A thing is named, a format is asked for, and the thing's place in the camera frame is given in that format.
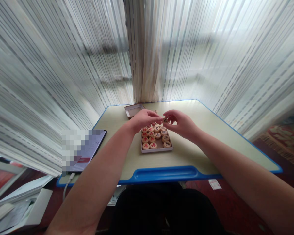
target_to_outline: forearm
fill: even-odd
[[[294,189],[236,150],[197,129],[194,143],[276,234],[294,234]]]
[[[118,184],[133,137],[127,124],[111,137],[74,184],[48,232],[94,234]]]

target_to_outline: hand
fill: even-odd
[[[161,121],[162,117],[160,117],[155,112],[148,109],[142,109],[137,114],[135,114],[135,116],[132,117],[132,119],[130,119],[126,124],[129,126],[129,128],[133,130],[133,133],[136,134],[143,127],[150,127],[150,124],[154,126],[155,122],[161,124]]]
[[[163,123],[164,127],[176,132],[191,142],[196,140],[196,134],[199,128],[189,116],[175,109],[166,111],[163,115],[168,119],[168,123]]]

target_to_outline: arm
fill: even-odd
[[[118,184],[134,135],[161,120],[156,113],[144,109],[124,124],[78,178],[46,234],[94,234]]]
[[[275,234],[294,234],[294,188],[241,153],[200,130],[187,115],[170,110],[164,126],[195,143],[234,191]]]

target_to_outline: rug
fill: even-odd
[[[272,126],[260,139],[294,165],[294,123]]]

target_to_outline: pixelated screen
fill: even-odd
[[[62,174],[81,172],[92,160],[105,137],[105,130],[64,130],[62,132]]]

